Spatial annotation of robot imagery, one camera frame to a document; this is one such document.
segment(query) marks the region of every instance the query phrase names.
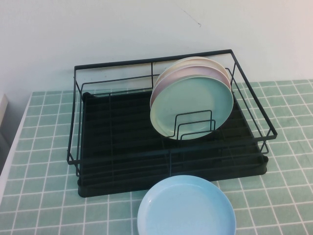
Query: cream plate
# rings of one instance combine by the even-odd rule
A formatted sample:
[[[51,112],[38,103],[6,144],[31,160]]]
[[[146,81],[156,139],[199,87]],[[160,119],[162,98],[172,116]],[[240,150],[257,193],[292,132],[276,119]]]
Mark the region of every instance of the cream plate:
[[[187,57],[181,60],[177,60],[174,64],[172,64],[170,67],[168,67],[163,73],[159,75],[159,77],[156,80],[155,86],[168,74],[175,71],[178,67],[185,66],[185,65],[207,65],[212,68],[215,68],[219,71],[221,71],[230,81],[230,76],[227,73],[226,69],[223,67],[223,65],[217,63],[216,61],[210,60],[205,57],[201,56],[193,56],[193,57]]]
[[[203,75],[180,78],[166,87],[154,100],[150,119],[153,127],[163,136],[171,139],[190,140],[205,136],[214,130],[214,122],[199,122],[187,125],[179,124],[209,120],[210,113],[181,115],[177,118],[174,135],[175,116],[177,114],[211,110],[215,120],[215,129],[219,128],[229,117],[233,107],[233,96],[223,82]]]

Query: countertop edge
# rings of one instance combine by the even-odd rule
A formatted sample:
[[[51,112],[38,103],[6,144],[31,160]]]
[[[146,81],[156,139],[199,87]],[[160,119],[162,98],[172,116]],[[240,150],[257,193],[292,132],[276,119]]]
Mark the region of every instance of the countertop edge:
[[[11,168],[13,157],[14,157],[14,153],[15,153],[16,147],[17,147],[19,139],[20,139],[20,135],[21,135],[21,132],[22,132],[23,124],[25,122],[26,113],[27,113],[27,109],[29,107],[30,99],[31,99],[31,96],[30,96],[30,98],[28,100],[28,103],[27,103],[27,106],[25,108],[23,117],[21,119],[19,128],[18,128],[18,130],[16,132],[16,135],[14,137],[14,140],[13,140],[10,152],[9,152],[9,154],[7,156],[7,159],[6,159],[5,164],[3,166],[2,173],[0,175],[0,204],[1,204],[1,201],[2,201],[4,189],[5,189],[5,186],[6,186],[6,182],[7,182],[8,176],[9,176],[10,168]]]

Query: plate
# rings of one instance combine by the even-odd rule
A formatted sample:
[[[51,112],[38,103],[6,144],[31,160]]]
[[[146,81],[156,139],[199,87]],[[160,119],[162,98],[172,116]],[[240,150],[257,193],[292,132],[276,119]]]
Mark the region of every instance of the plate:
[[[160,94],[166,87],[170,84],[178,81],[182,77],[190,76],[194,74],[205,75],[215,79],[218,79],[224,82],[228,88],[231,90],[230,82],[228,78],[219,70],[205,65],[185,65],[178,67],[175,71],[169,73],[164,77],[159,83],[153,88],[151,98],[150,98],[150,107],[152,106],[155,98]]]
[[[174,133],[176,115],[211,110],[217,129],[227,120],[232,108],[233,96],[227,85],[208,76],[191,75],[169,85],[155,98],[150,110],[150,120],[161,135],[171,139],[190,140],[209,134],[210,130],[214,130],[214,122],[181,125],[178,129],[179,124],[210,120],[211,113],[178,116]]]
[[[139,206],[139,235],[235,235],[235,213],[211,182],[188,175],[154,185]]]
[[[155,86],[164,78],[166,77],[169,73],[175,71],[178,67],[185,66],[185,65],[194,65],[194,64],[199,64],[199,65],[207,65],[212,68],[215,68],[219,71],[221,71],[229,80],[230,82],[230,76],[227,73],[226,69],[223,67],[223,65],[217,63],[216,61],[210,60],[205,57],[201,56],[192,56],[192,57],[187,57],[181,60],[177,60],[175,63],[173,63],[169,68],[167,68],[163,73],[159,75],[159,77],[156,80]]]

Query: plate rim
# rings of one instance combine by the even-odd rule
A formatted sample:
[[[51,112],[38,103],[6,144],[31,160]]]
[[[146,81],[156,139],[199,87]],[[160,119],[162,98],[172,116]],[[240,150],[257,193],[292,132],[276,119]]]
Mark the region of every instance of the plate rim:
[[[230,217],[232,217],[233,219],[233,222],[234,222],[234,233],[233,235],[235,235],[236,233],[236,227],[237,227],[237,221],[236,221],[236,215],[235,215],[235,211],[234,211],[234,208],[233,206],[231,205],[231,202],[230,200],[227,198],[227,196],[223,193],[222,190],[220,190],[216,185],[214,185],[213,183],[211,183],[210,181],[206,180],[206,179],[203,179],[201,177],[198,177],[198,176],[193,176],[193,175],[176,175],[176,176],[171,176],[171,177],[168,177],[168,178],[165,178],[161,181],[159,181],[158,183],[156,183],[155,185],[153,185],[149,190],[148,192],[145,194],[145,196],[143,197],[143,199],[141,200],[140,202],[140,205],[139,205],[139,209],[138,209],[138,214],[137,214],[137,228],[138,228],[138,233],[139,235],[143,235],[145,233],[142,233],[142,227],[140,225],[140,223],[142,221],[144,221],[145,219],[145,211],[147,211],[147,208],[148,208],[148,205],[149,205],[149,200],[151,199],[151,196],[155,194],[155,197],[157,195],[159,195],[160,193],[162,193],[163,190],[165,190],[166,188],[169,188],[169,187],[172,187],[173,185],[169,185],[167,187],[165,186],[162,186],[162,184],[166,184],[167,181],[172,181],[174,179],[178,179],[179,180],[182,180],[182,181],[202,181],[203,184],[207,184],[207,185],[210,185],[210,187],[213,187],[220,195],[221,197],[223,197],[223,199],[225,200],[225,203],[232,209],[232,213],[230,215]],[[190,185],[190,183],[175,183],[174,185],[182,185],[182,184],[188,184]]]

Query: stacked plates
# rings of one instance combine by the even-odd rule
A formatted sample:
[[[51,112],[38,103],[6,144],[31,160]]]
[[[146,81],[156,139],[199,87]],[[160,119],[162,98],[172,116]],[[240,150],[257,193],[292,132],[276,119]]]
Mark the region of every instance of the stacked plates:
[[[188,57],[158,77],[150,99],[150,119],[163,136],[190,140],[219,128],[232,107],[226,69],[204,57]]]

